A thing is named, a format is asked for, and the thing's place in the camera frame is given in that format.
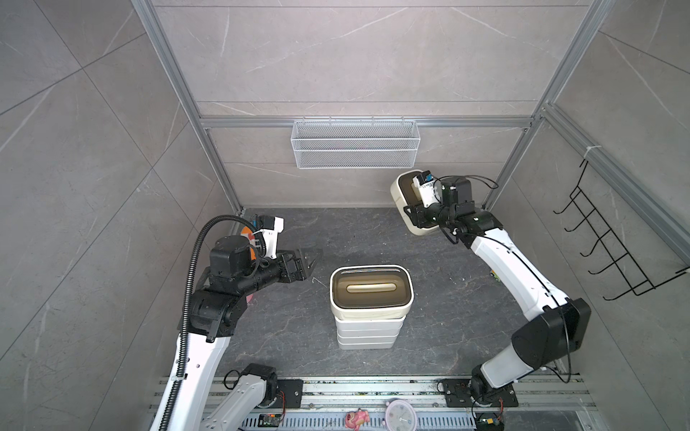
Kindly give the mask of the white tissue box grey lid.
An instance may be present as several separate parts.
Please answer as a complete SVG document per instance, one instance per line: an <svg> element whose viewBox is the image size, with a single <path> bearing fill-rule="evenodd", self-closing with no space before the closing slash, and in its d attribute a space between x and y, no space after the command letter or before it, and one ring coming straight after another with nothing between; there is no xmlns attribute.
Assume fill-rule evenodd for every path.
<svg viewBox="0 0 690 431"><path fill-rule="evenodd" d="M401 330L404 326L405 317L384 320L341 320L335 318L338 332L362 332L363 330L382 330L392 332Z"/></svg>

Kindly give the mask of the cream tissue box dark lid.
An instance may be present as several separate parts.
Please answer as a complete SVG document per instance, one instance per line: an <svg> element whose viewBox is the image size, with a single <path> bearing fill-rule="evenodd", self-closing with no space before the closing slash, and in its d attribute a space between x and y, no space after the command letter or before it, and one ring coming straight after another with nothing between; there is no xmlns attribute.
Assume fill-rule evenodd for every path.
<svg viewBox="0 0 690 431"><path fill-rule="evenodd" d="M330 277L330 306L341 321L403 318L414 297L411 275L400 265L342 267Z"/></svg>

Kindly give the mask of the white tissue box wooden lid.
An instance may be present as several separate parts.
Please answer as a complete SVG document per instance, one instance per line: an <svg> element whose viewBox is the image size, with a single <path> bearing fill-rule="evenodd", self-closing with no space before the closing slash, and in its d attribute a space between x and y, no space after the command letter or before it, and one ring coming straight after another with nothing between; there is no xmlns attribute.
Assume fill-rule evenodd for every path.
<svg viewBox="0 0 690 431"><path fill-rule="evenodd" d="M396 337L364 337L364 338L337 338L338 344L363 344L363 343L394 343Z"/></svg>

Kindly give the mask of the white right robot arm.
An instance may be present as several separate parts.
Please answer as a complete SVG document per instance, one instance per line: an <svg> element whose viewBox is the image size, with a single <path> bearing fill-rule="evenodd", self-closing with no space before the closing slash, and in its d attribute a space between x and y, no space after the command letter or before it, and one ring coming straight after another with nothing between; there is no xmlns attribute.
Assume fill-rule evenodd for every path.
<svg viewBox="0 0 690 431"><path fill-rule="evenodd" d="M476 206L469 177L405 172L393 182L391 195L411 233L440 231L451 244L463 244L490 267L526 318L506 348L474 368L468 386L476 404L490 406L520 378L572 359L582 346L590 306L550 282L497 217Z"/></svg>

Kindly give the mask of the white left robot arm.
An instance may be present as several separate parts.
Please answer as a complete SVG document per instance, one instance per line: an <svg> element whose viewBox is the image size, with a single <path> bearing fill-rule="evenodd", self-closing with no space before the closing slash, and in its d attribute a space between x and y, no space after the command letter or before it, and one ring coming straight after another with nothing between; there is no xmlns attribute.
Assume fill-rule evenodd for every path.
<svg viewBox="0 0 690 431"><path fill-rule="evenodd" d="M318 249L277 251L253 258L253 246L241 235L219 239L210 265L183 301L176 359L155 419L154 430L238 430L259 406L280 397L275 368L250 364L230 395L205 414L208 395L247 298L273 284L291 284L312 276Z"/></svg>

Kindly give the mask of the white tissue box grey top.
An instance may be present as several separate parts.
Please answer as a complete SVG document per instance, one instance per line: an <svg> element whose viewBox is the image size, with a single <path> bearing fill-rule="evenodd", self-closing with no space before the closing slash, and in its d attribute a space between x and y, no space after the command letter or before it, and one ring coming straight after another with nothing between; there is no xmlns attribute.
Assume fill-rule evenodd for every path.
<svg viewBox="0 0 690 431"><path fill-rule="evenodd" d="M363 330L362 332L337 332L337 337L342 338L364 338L364 337L398 337L399 330L383 332L382 330Z"/></svg>

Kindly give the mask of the cream tissue box brown lid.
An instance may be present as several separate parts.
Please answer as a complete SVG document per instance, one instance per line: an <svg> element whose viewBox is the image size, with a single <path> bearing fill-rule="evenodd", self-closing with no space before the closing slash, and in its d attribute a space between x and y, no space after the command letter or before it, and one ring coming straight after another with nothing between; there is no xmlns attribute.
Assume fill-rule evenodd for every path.
<svg viewBox="0 0 690 431"><path fill-rule="evenodd" d="M419 170L401 173L391 185L390 192L408 231L413 235L426 236L436 233L438 231L438 226L416 227L404 211L405 207L420 204L422 202L419 193L413 190L413 177L420 173L422 173L422 171Z"/></svg>

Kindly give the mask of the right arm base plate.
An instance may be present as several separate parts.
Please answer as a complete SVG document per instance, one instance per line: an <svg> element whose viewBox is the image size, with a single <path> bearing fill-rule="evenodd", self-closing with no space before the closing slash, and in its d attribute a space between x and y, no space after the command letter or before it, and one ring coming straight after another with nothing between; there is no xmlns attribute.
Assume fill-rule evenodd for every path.
<svg viewBox="0 0 690 431"><path fill-rule="evenodd" d="M478 378L441 379L436 389L449 408L493 407L517 408L519 402L512 384L492 388Z"/></svg>

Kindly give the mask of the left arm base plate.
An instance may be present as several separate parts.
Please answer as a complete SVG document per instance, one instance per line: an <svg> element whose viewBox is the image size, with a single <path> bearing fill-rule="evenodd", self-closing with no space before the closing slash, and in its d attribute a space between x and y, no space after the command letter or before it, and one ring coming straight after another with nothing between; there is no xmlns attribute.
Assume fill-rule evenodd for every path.
<svg viewBox="0 0 690 431"><path fill-rule="evenodd" d="M301 379L267 382L266 393L259 408L299 409L303 399L304 381Z"/></svg>

